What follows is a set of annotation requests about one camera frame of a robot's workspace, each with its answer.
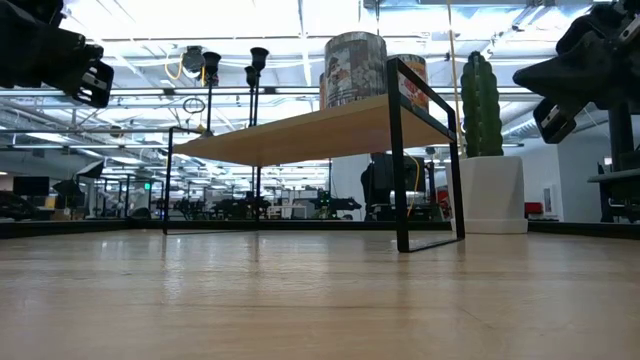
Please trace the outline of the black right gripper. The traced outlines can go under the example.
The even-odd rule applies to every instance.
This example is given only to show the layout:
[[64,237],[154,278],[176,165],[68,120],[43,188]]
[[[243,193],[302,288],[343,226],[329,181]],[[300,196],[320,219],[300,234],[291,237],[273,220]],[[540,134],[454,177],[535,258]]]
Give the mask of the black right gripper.
[[543,97],[533,111],[546,144],[559,144],[589,103],[606,110],[639,103],[639,2],[599,3],[574,20],[556,56],[520,69],[513,81]]

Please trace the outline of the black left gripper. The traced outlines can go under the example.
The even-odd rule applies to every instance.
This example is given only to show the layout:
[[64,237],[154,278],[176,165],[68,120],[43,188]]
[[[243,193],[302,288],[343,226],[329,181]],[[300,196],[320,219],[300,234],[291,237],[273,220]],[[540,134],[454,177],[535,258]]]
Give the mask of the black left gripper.
[[63,0],[1,0],[1,86],[63,91],[77,102],[106,108],[114,70],[104,49],[60,27]]

